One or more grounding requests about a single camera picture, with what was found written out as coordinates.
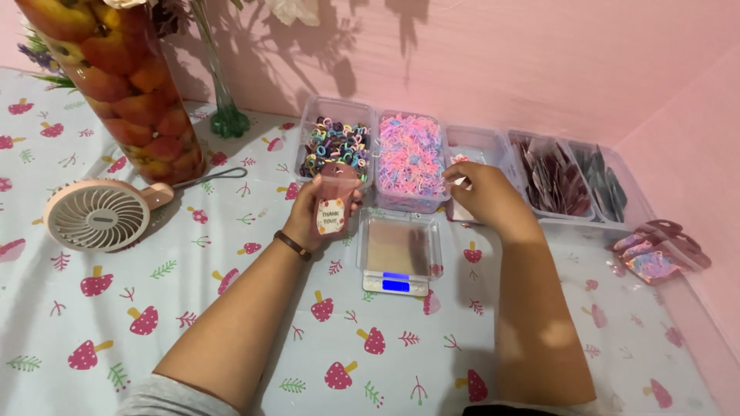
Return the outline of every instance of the forearm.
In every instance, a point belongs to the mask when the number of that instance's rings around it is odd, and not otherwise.
[[[185,331],[154,373],[243,411],[255,393],[275,332],[305,265],[285,243],[273,241]]]
[[[503,400],[568,406],[596,398],[555,264],[537,230],[503,243],[496,341]]]

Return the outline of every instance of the brown watch strap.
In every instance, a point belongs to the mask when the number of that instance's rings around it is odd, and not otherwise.
[[[306,262],[311,261],[311,253],[307,252],[306,249],[304,249],[303,247],[299,246],[298,243],[296,243],[295,241],[291,240],[290,237],[288,237],[287,235],[285,235],[285,233],[283,232],[282,229],[279,229],[275,233],[275,236],[273,238],[280,239],[280,241],[282,241],[285,244],[287,244],[288,247],[290,247],[293,250],[295,250],[295,252],[298,253],[298,255],[303,259],[303,261],[306,261]]]

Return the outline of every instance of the right hand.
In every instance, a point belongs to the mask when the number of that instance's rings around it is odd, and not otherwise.
[[[452,185],[452,198],[481,224],[494,229],[503,243],[543,237],[532,210],[500,169],[464,161],[442,176],[450,182],[465,178],[461,185]]]

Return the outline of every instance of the table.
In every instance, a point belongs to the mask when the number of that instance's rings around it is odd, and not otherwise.
[[[154,211],[135,246],[85,254],[47,236],[40,220],[52,191],[81,178],[146,185],[129,163],[112,169],[122,153],[79,93],[46,87],[28,74],[0,70],[0,135],[11,139],[0,138],[0,244],[10,246],[0,247],[0,415],[111,415],[219,296],[218,279],[244,271],[259,253],[239,250],[267,245],[282,226],[292,205],[287,190],[294,182],[298,120],[247,113],[251,130],[224,141],[209,132],[215,107],[187,102],[200,140],[228,158],[212,172],[244,166],[248,176],[185,189]],[[5,110],[22,98],[32,104],[28,111]],[[41,123],[64,131],[45,137]],[[269,147],[275,139],[283,146]],[[363,206],[372,206],[372,195]],[[447,222],[442,213],[436,217],[445,269],[425,301],[364,292],[353,232],[312,264],[278,331],[253,414],[459,415],[471,392],[456,380],[467,381],[472,372],[487,386],[487,398],[494,397],[497,237]],[[463,254],[471,242],[481,250],[477,263]],[[603,267],[605,253],[575,255],[568,244],[551,244],[567,276],[564,291],[599,392],[599,413],[717,415],[680,338],[664,335],[672,323],[652,289],[633,290],[636,297],[625,305],[620,287],[632,286]],[[94,270],[107,282],[86,296],[81,288]],[[592,280],[601,286],[586,291]],[[324,322],[311,313],[319,292],[334,304]],[[592,304],[603,307],[608,326],[594,326]],[[151,333],[132,332],[132,315],[153,309],[158,319]],[[382,354],[365,351],[360,330],[382,334]],[[325,383],[335,363],[351,368],[354,362],[350,387]],[[671,406],[662,409],[654,395],[645,395],[651,379],[670,392]]]

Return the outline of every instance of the tall glass vase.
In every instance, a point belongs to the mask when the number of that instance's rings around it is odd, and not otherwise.
[[[179,184],[206,168],[149,5],[16,0],[139,175]]]
[[[249,119],[239,112],[231,97],[229,88],[223,81],[221,64],[218,61],[216,45],[211,33],[211,25],[206,15],[204,0],[190,0],[190,10],[198,24],[201,40],[206,45],[208,52],[209,70],[213,77],[213,85],[216,93],[216,114],[211,117],[211,131],[221,138],[241,137],[244,132],[249,131]]]

